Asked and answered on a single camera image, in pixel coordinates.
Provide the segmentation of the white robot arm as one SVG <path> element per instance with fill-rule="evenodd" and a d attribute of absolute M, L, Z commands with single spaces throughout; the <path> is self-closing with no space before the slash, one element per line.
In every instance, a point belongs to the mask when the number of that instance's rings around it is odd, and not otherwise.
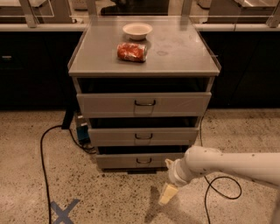
<path fill-rule="evenodd" d="M 224 153 L 215 148 L 192 146 L 182 158 L 165 160 L 169 181 L 164 184 L 158 204 L 166 205 L 193 179 L 222 172 L 241 179 L 280 188 L 280 153 Z"/>

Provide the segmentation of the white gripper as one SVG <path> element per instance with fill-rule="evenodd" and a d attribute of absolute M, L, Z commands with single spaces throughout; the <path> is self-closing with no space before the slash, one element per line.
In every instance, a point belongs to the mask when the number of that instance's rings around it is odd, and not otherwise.
<path fill-rule="evenodd" d="M 164 162 L 168 168 L 168 178 L 171 184 L 164 184 L 158 200 L 160 206 L 166 205 L 178 193 L 178 187 L 183 187 L 190 183 L 186 176 L 186 166 L 182 159 L 172 161 L 167 158 Z"/>

